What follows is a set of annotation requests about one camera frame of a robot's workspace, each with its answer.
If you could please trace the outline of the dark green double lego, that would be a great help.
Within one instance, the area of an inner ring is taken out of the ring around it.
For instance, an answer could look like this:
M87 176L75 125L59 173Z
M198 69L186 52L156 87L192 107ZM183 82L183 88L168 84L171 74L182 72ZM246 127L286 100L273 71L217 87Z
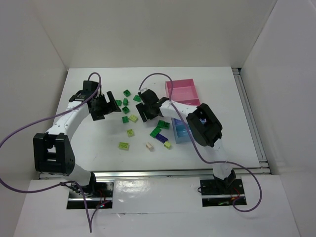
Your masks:
M170 123L166 122L166 121L163 121L163 120L159 120L158 124L157 124L157 127L161 128L161 129L169 129L170 128Z

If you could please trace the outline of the dark green long lego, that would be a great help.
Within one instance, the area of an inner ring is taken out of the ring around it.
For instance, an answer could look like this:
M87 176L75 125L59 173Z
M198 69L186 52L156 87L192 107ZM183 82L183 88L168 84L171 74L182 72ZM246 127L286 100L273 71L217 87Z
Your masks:
M161 128L159 127L156 127L151 133L150 133L150 136L153 137L153 138L156 138L157 135L161 132Z

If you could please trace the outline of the dark green lego with number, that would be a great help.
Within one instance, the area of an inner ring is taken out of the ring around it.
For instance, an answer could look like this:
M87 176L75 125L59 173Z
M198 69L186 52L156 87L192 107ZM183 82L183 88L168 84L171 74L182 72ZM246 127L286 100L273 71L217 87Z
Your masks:
M123 99L123 105L124 105L124 106L127 106L128 103L129 103L128 99L127 99L127 98L124 98L124 99Z

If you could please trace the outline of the light green small lego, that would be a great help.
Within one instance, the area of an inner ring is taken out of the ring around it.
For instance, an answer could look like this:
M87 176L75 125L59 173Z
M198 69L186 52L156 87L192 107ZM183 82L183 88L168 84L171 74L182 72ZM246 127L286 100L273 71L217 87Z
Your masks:
M170 149L170 148L171 148L171 143L168 142L168 141L166 141L166 142L164 143L164 147L166 147L167 149Z

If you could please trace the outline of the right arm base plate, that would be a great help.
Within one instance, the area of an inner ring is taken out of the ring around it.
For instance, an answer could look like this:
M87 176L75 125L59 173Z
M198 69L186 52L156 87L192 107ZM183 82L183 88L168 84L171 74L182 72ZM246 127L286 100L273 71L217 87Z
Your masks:
M241 179L234 180L233 184L226 190L217 187L214 179L200 180L200 187L197 191L201 194L202 206L232 206L246 205L245 191Z

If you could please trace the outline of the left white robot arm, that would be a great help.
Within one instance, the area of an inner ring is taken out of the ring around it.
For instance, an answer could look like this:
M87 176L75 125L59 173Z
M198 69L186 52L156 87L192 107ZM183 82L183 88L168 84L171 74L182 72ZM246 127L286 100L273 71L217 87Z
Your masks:
M35 169L41 173L63 175L69 181L81 186L95 183L91 171L76 164L71 139L81 122L91 116L93 121L102 120L105 115L120 112L111 91L109 101L99 91L95 81L85 80L82 90L70 99L65 113L45 133L37 133L33 138Z

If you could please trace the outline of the beige lego brick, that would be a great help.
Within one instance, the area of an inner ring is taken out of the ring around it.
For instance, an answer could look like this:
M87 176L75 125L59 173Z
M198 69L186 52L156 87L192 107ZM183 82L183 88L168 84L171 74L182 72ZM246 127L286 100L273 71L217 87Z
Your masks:
M154 147L153 147L153 145L152 144L150 144L150 143L146 143L146 148L149 150L149 151L153 151L154 150Z

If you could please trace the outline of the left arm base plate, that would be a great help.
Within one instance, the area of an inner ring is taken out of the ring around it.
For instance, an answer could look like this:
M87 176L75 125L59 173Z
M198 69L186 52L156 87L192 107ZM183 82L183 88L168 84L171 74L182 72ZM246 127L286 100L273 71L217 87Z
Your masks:
M85 209L82 193L76 185L70 185L70 191L67 201L68 210ZM114 182L98 182L96 190L90 194L85 193L86 203L88 209L112 209L113 208L113 191Z

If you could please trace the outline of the purple lego brick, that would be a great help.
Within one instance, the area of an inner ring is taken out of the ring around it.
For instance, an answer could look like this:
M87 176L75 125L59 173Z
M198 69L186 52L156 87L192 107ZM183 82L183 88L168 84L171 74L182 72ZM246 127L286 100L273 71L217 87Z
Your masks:
M162 143L165 143L166 141L168 141L168 139L164 137L163 135L161 135L160 133L158 133L155 138Z

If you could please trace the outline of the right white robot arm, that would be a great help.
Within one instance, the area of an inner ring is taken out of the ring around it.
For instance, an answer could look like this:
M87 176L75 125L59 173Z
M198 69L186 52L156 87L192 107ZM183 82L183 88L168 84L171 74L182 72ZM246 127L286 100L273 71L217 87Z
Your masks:
M138 92L142 102L136 106L143 122L156 117L181 120L199 158L212 165L217 186L228 189L236 179L222 143L222 125L210 107L182 104L167 97L158 98L150 89Z

